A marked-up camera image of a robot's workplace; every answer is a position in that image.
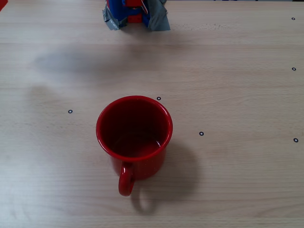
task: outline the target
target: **mug rim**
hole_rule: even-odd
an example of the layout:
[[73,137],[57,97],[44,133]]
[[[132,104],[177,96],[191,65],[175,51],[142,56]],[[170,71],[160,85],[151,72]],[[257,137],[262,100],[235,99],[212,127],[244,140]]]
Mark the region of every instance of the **mug rim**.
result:
[[[125,157],[125,156],[121,156],[117,153],[115,153],[113,150],[111,150],[104,142],[104,140],[101,137],[100,134],[100,130],[101,130],[101,122],[103,117],[105,116],[105,114],[115,105],[124,102],[124,101],[128,101],[128,100],[144,100],[146,102],[149,102],[151,104],[153,104],[154,106],[156,106],[165,116],[166,121],[168,122],[168,132],[167,132],[167,136],[165,141],[162,143],[162,145],[154,152],[142,156],[142,157]],[[113,102],[111,102],[106,108],[104,108],[104,110],[100,113],[97,123],[96,123],[96,136],[98,139],[99,144],[101,145],[101,147],[112,157],[117,158],[119,160],[125,161],[125,162],[138,162],[138,161],[142,161],[142,160],[146,160],[149,159],[151,157],[156,156],[157,154],[159,154],[162,150],[164,150],[166,148],[166,146],[168,145],[171,137],[172,137],[172,133],[173,133],[173,122],[171,119],[171,116],[168,112],[168,110],[158,101],[155,101],[149,97],[146,96],[139,96],[139,95],[133,95],[133,96],[125,96],[122,98],[119,98]]]

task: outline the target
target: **mug handle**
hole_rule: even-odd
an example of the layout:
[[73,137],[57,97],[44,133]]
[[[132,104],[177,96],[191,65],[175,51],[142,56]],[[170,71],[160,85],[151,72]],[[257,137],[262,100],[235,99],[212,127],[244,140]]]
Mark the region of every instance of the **mug handle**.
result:
[[119,193],[123,196],[130,196],[134,185],[132,178],[133,165],[132,163],[123,162],[120,170],[120,177],[118,182]]

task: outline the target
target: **blue toy part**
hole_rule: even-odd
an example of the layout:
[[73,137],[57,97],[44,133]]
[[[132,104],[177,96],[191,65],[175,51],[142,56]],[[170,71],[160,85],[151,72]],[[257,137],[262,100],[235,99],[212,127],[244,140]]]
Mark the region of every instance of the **blue toy part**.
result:
[[136,9],[132,9],[125,6],[125,0],[108,0],[109,1],[109,8],[110,12],[112,13],[113,17],[116,18],[118,21],[122,21],[128,16],[142,14],[142,22],[145,24],[146,27],[149,25],[150,21],[150,13],[149,8],[145,4],[148,14],[144,14],[141,7]]

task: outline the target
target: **red mug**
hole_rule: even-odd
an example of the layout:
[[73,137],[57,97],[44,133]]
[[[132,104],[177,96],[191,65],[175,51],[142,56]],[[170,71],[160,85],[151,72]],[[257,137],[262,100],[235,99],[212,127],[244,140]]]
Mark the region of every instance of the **red mug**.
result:
[[129,196],[134,182],[162,166],[173,132],[167,109],[145,96],[126,96],[110,103],[96,124],[99,144],[120,176],[119,193]]

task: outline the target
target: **light wood surface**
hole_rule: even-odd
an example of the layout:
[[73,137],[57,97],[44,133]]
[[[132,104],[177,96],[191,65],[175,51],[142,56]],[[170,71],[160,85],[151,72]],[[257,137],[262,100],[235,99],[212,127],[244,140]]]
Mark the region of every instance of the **light wood surface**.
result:
[[[167,32],[103,7],[0,12],[0,227],[303,228],[304,4],[169,1]],[[174,133],[126,198],[95,123],[127,95],[160,96]]]

